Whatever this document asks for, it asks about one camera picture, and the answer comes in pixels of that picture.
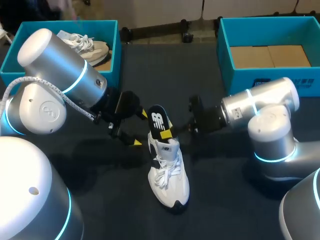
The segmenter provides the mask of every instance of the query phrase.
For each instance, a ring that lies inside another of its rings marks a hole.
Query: black table
[[[182,127],[191,114],[188,98],[200,94],[206,107],[225,96],[213,44],[124,45],[121,84],[134,91],[147,109],[164,106]],[[318,140],[318,98],[301,100],[292,116],[295,137]],[[26,136],[56,167],[76,198],[84,218],[84,240],[223,239],[283,240],[280,201],[294,183],[273,183],[259,175],[245,130],[225,129],[206,137],[179,140],[190,183],[188,209],[168,213],[149,183],[147,122],[137,117],[123,124],[144,136],[144,147],[125,147],[68,107],[64,126],[52,135]]]

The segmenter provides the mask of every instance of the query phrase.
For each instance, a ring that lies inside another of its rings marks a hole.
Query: cable
[[[12,88],[14,86],[16,86],[19,83],[23,83],[23,82],[32,82],[32,83],[38,83],[38,84],[42,84],[47,86],[48,88],[52,89],[53,91],[55,91],[57,94],[59,94],[62,99],[69,104],[72,108],[74,108],[75,110],[77,110],[79,113],[85,115],[87,118],[89,118],[91,121],[93,121],[95,119],[95,117],[90,114],[89,112],[83,110],[81,107],[79,107],[78,105],[76,105],[73,101],[71,101],[62,91],[59,90],[59,88],[57,88],[55,85],[53,85],[52,83],[43,80],[41,78],[38,77],[33,77],[33,76],[23,76],[23,77],[19,77],[15,80],[13,80],[8,87],[6,88],[4,94],[3,94],[3,98],[2,101],[0,103],[0,119],[4,113],[5,107],[6,107],[6,102],[7,99],[9,97],[9,94],[12,90]]]
[[[299,0],[296,0],[296,4],[295,4],[295,6],[294,6],[293,13],[297,13],[296,10],[297,10],[298,4],[299,4]]]

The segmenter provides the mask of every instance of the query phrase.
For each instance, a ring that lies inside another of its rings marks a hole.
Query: teal bin
[[[31,34],[43,28],[51,30],[54,34],[63,30],[68,33],[88,35],[95,41],[106,42],[112,50],[111,67],[109,71],[99,71],[99,73],[106,78],[108,86],[119,87],[121,41],[116,20],[26,21],[21,23],[0,69],[0,75],[6,86],[14,79],[25,75],[23,67],[17,60],[18,52]]]
[[[236,68],[230,47],[301,45],[311,67]],[[217,57],[226,91],[290,78],[300,97],[320,96],[320,25],[313,16],[222,18]]]

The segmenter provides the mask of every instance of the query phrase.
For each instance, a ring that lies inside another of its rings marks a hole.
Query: cardboard bottom
[[[301,45],[230,47],[237,69],[311,67]]]

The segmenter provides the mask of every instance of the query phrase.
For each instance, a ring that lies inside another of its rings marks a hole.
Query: white shoelace
[[[92,50],[94,48],[93,37],[88,38],[87,35],[80,35],[77,33],[71,34],[71,37],[75,37],[74,40],[62,39],[66,44],[68,44],[72,49],[76,48],[77,53],[82,50]]]
[[[178,154],[173,162],[161,159],[159,155],[156,156],[156,160],[159,161],[160,170],[155,176],[154,183],[162,189],[168,186],[169,178],[171,176],[179,175],[181,173],[180,156]]]

